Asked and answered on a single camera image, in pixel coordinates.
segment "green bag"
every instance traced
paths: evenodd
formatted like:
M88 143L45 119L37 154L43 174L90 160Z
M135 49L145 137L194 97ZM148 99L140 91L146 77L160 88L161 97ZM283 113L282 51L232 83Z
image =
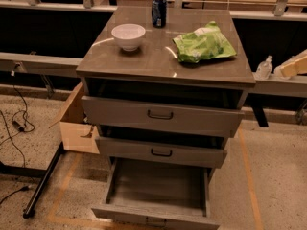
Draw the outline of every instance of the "green bag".
M215 21L192 33L179 35L173 41L177 45L179 62L198 63L203 59L228 58L237 54Z

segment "bowl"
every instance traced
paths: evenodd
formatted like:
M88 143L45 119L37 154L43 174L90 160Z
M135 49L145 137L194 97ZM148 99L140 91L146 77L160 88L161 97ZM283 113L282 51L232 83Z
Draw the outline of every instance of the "bowl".
M112 30L116 44L125 51L134 51L142 43L146 30L137 24L122 24Z

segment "floor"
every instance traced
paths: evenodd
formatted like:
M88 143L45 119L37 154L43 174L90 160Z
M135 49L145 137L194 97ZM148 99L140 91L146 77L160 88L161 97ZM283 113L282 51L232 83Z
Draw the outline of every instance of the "floor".
M0 160L6 165L46 169L60 143L59 124L51 126L69 92L50 99L43 89L16 86L27 103L32 132L6 141L0 116ZM11 86L0 85L0 110L11 136L12 116L26 106ZM228 156L209 184L211 218L221 230L303 230L307 226L307 126L295 123L294 113L266 110L269 127L259 127L250 109L226 149ZM14 119L20 119L22 112ZM102 202L108 166L99 154L67 151L61 156L32 218L23 218L37 179L0 174L0 229L156 229L96 218L91 206Z

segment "spray bottle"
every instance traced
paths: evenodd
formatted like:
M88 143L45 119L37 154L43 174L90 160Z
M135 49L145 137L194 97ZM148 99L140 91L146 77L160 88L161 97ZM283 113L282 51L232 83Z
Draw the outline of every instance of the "spray bottle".
M268 56L265 61L262 61L257 68L256 77L259 80L266 80L272 70L272 56Z

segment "soda can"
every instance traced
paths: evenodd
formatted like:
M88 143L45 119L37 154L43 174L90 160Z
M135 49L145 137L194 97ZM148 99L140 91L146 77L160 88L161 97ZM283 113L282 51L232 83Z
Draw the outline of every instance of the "soda can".
M155 27L161 28L166 24L166 0L153 0L152 3L152 22Z

